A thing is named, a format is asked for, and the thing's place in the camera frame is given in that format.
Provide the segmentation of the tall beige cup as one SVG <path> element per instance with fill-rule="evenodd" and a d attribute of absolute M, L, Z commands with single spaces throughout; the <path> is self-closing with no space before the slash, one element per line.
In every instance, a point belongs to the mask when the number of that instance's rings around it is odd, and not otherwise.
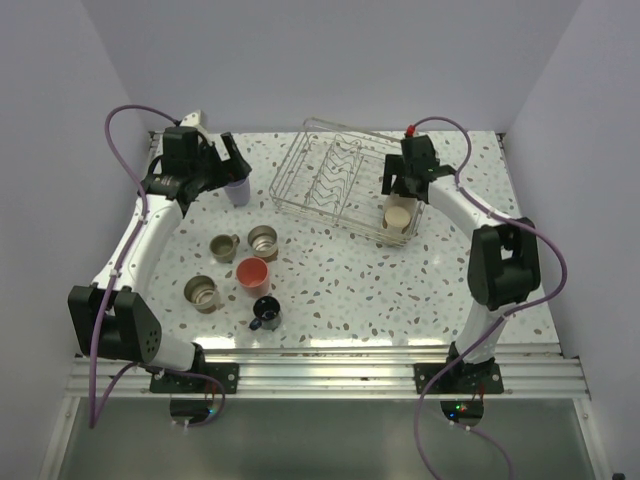
<path fill-rule="evenodd" d="M 420 201 L 416 198 L 403 197 L 397 193 L 391 193 L 386 197 L 383 205 L 383 212 L 392 207 L 400 207 L 413 216 L 419 208 Z"/>

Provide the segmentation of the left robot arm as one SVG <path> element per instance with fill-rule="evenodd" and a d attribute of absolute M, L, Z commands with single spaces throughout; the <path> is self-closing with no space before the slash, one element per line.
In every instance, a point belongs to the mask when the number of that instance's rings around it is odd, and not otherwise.
<path fill-rule="evenodd" d="M 207 367 L 195 344 L 163 332 L 145 298 L 161 254 L 190 205 L 210 192 L 248 177 L 251 167 L 233 135 L 220 136 L 228 153 L 193 126 L 162 135 L 162 153 L 141 181 L 134 213 L 111 258 L 87 286 L 75 286 L 68 306 L 83 355 L 170 369 L 185 392 L 201 390 Z"/>

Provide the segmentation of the white steel cup cork base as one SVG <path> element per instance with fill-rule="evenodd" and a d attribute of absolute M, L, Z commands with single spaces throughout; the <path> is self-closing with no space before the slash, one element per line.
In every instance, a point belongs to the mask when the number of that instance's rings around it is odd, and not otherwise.
<path fill-rule="evenodd" d="M 382 228 L 389 235 L 404 235 L 412 221 L 408 210 L 400 206 L 391 206 L 384 211 Z"/>

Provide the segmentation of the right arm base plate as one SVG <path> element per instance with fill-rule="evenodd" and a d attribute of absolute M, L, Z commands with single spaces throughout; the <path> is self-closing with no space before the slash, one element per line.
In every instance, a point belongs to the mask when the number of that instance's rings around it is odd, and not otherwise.
<path fill-rule="evenodd" d="M 413 365 L 416 392 L 421 394 L 429 382 L 444 368 L 444 363 Z M 461 362 L 444 373 L 427 390 L 428 394 L 502 394 L 505 391 L 499 365 L 494 360 L 480 364 Z"/>

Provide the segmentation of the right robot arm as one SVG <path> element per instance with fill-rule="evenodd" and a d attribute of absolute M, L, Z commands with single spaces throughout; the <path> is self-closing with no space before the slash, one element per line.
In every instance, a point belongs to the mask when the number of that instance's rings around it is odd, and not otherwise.
<path fill-rule="evenodd" d="M 471 242 L 467 286 L 472 305 L 449 350 L 445 379 L 468 392 L 481 380 L 479 367 L 494 361 L 497 341 L 511 309 L 540 285 L 533 223 L 504 217 L 457 185 L 457 171 L 438 158 L 431 138 L 406 132 L 401 152 L 385 157 L 382 193 L 416 200 L 439 211 Z"/>

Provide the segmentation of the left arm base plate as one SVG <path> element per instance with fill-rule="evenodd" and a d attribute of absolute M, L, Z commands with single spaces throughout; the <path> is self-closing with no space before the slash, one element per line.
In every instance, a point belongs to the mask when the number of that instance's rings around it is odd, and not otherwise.
<path fill-rule="evenodd" d="M 240 379 L 240 365 L 235 362 L 207 362 L 197 374 L 197 378 L 186 377 L 184 372 L 153 377 L 149 391 L 154 394 L 204 394 L 214 389 L 216 394 L 235 394 Z"/>

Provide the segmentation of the coral pink cup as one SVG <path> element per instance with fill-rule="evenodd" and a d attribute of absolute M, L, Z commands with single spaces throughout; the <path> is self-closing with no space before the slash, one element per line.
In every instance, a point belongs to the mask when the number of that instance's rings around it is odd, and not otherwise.
<path fill-rule="evenodd" d="M 237 266 L 236 277 L 249 296 L 259 298 L 268 294 L 269 268 L 261 258 L 250 257 L 242 260 Z"/>

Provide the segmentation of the lavender plastic cup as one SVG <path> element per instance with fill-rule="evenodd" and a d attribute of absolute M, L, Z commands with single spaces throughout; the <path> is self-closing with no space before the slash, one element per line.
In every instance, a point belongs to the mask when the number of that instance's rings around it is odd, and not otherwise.
<path fill-rule="evenodd" d="M 231 182 L 224 187 L 224 192 L 234 207 L 246 206 L 251 197 L 250 179 Z"/>

